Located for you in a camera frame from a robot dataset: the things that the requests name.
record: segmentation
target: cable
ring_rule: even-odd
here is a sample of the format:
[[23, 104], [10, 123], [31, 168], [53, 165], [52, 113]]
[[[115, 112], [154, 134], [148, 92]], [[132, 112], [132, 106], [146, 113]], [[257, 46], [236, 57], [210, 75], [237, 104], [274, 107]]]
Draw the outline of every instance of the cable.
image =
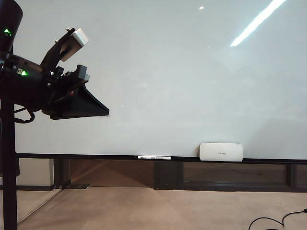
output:
[[284, 219], [285, 219], [287, 216], [292, 215], [292, 214], [299, 214], [299, 213], [303, 213], [303, 212], [304, 212], [304, 211], [300, 211], [300, 212], [291, 212], [291, 213], [288, 213], [287, 215], [285, 215], [285, 216], [283, 217], [283, 220], [282, 220], [283, 226], [284, 226]]
[[279, 223], [280, 225], [283, 226], [283, 223], [279, 222], [278, 220], [275, 220], [275, 219], [272, 219], [272, 218], [269, 218], [269, 217], [259, 217], [259, 218], [255, 219], [255, 220], [253, 220], [253, 222], [251, 222], [251, 224], [249, 225], [248, 230], [250, 230], [250, 228], [253, 225], [253, 223], [255, 223], [259, 219], [270, 219], [270, 220], [273, 220], [273, 221], [275, 221], [275, 222], [277, 222], [277, 223]]
[[259, 218], [255, 219], [255, 220], [253, 220], [253, 221], [251, 222], [251, 224], [249, 225], [248, 230], [250, 230], [250, 228], [251, 228], [251, 226], [253, 225], [253, 223], [255, 223], [255, 222], [256, 222], [257, 220], [259, 220], [259, 219], [269, 219], [269, 220], [273, 220], [273, 221], [279, 223], [280, 225], [282, 225], [282, 226], [284, 227], [284, 219], [285, 219], [287, 216], [292, 215], [292, 214], [299, 214], [299, 213], [303, 213], [303, 212], [307, 213], [307, 208], [305, 208], [303, 211], [300, 211], [300, 212], [290, 212], [290, 213], [288, 213], [287, 215], [285, 215], [285, 216], [283, 217], [283, 220], [282, 220], [281, 222], [279, 222], [278, 220], [275, 220], [275, 219], [273, 219], [273, 218], [269, 218], [269, 217], [259, 217]]
[[34, 113], [33, 113], [31, 110], [29, 110], [29, 109], [26, 109], [26, 110], [27, 110], [28, 113], [30, 114], [31, 118], [30, 118], [29, 120], [22, 120], [22, 119], [19, 119], [19, 118], [16, 118], [16, 117], [15, 117], [14, 121], [15, 121], [16, 123], [19, 123], [19, 124], [28, 124], [28, 123], [34, 121], [34, 119], [35, 119]]
[[16, 114], [16, 113], [19, 113], [19, 112], [21, 112], [21, 111], [23, 111], [23, 110], [26, 110], [26, 109], [27, 109], [26, 107], [24, 107], [24, 108], [22, 108], [22, 109], [17, 109], [17, 110], [14, 111], [14, 113]]

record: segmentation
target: black pole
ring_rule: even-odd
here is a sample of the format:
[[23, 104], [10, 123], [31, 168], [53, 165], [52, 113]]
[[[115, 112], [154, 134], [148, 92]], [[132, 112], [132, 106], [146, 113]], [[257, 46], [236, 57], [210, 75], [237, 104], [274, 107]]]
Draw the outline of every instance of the black pole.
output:
[[[23, 11], [14, 0], [0, 0], [0, 52], [12, 52]], [[17, 230], [14, 104], [1, 100], [0, 155], [3, 182], [4, 230]]]
[[1, 100], [1, 154], [4, 230], [17, 230], [14, 104]]

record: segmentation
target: beige carpet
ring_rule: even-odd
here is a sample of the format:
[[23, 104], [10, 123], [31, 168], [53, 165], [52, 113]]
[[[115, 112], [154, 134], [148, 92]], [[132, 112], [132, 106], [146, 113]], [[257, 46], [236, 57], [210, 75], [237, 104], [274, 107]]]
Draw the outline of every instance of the beige carpet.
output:
[[[19, 230], [247, 230], [260, 216], [281, 220], [307, 208], [307, 194], [166, 191], [151, 188], [65, 190]], [[307, 214], [289, 216], [287, 230], [306, 230]], [[253, 230], [283, 229], [262, 220]]]
[[[18, 191], [17, 192], [17, 215], [18, 221], [23, 220], [30, 213], [35, 211], [43, 203], [48, 201], [54, 195], [59, 193], [61, 189], [54, 189], [50, 192], [37, 192], [37, 191]], [[0, 229], [3, 229], [2, 217], [2, 191], [0, 191]]]

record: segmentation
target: green light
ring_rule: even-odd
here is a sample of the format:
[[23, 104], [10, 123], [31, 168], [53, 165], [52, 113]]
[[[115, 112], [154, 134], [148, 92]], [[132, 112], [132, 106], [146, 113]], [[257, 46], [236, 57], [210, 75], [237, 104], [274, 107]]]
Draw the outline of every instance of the green light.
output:
[[22, 71], [21, 76], [27, 76], [27, 75], [28, 75], [28, 73], [25, 70]]
[[9, 31], [9, 29], [5, 29], [4, 32], [7, 33], [7, 34], [11, 34], [11, 31]]

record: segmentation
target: black metal stand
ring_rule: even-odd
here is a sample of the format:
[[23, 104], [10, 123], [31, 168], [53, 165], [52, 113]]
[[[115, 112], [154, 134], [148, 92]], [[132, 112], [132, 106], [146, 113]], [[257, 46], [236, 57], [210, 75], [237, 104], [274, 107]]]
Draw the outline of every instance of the black metal stand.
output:
[[4, 230], [17, 230], [17, 190], [14, 104], [1, 100], [1, 153]]

